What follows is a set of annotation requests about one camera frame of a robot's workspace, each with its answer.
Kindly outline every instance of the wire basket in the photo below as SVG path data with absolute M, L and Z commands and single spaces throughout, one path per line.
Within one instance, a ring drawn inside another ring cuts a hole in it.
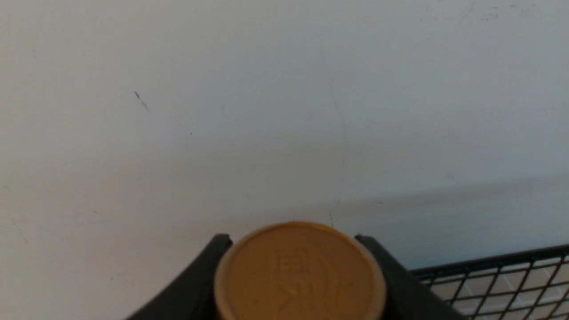
M 569 245 L 415 270 L 468 319 L 569 319 Z

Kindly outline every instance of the cylindrical container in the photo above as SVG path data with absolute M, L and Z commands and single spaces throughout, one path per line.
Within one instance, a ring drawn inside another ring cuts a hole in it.
M 361 244 L 326 225 L 289 222 L 254 231 L 216 272 L 222 320 L 378 320 L 386 285 Z

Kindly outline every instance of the white wall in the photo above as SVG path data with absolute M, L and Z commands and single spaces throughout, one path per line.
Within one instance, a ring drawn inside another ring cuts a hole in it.
M 566 0 L 4 0 L 0 318 L 124 318 L 291 219 L 409 268 L 567 243 L 568 34 Z

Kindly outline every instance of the embossed logo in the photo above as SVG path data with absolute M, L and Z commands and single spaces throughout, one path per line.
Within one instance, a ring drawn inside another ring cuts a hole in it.
M 279 248 L 272 252 L 274 320 L 337 320 L 338 275 L 315 248 Z

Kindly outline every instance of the bottle cap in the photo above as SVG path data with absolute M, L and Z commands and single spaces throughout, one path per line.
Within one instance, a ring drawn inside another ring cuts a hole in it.
M 290 222 L 250 233 L 215 278 L 223 320 L 378 320 L 386 285 L 360 243 L 326 225 Z

